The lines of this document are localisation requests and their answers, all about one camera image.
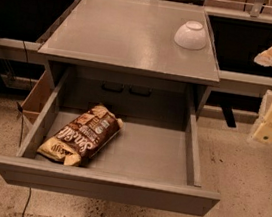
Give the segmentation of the grey open top drawer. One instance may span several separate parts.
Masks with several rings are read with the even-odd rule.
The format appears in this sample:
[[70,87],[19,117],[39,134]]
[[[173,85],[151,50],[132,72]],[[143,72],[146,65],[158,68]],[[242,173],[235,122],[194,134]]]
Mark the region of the grey open top drawer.
[[42,142],[87,111],[61,100],[55,86],[17,154],[0,156],[7,183],[200,217],[219,202],[217,191],[201,185],[197,121],[178,126],[117,115],[122,129],[80,166],[43,157]]

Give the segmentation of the white upturned bowl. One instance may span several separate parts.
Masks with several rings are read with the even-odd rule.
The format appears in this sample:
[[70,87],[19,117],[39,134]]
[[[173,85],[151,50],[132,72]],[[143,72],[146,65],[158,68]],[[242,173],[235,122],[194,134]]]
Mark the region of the white upturned bowl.
[[187,21],[174,36],[175,43],[190,50],[201,50],[206,45],[206,32],[202,23],[198,21]]

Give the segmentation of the brown chip bag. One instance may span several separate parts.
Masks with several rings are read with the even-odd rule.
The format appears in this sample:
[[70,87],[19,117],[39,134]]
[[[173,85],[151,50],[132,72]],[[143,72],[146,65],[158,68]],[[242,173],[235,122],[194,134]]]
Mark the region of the brown chip bag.
[[92,158],[122,126],[121,118],[98,104],[43,142],[37,152],[53,161],[76,167],[84,159]]

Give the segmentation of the grey cabinet with counter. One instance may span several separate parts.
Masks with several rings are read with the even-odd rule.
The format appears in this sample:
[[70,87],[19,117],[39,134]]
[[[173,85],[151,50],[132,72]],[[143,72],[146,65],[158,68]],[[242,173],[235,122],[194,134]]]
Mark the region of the grey cabinet with counter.
[[[202,23],[206,45],[184,49],[176,31]],[[98,103],[114,114],[147,122],[194,125],[219,82],[211,27],[201,7],[158,0],[81,0],[40,49],[64,107]],[[103,82],[123,84],[121,93]],[[150,88],[150,97],[129,87]]]

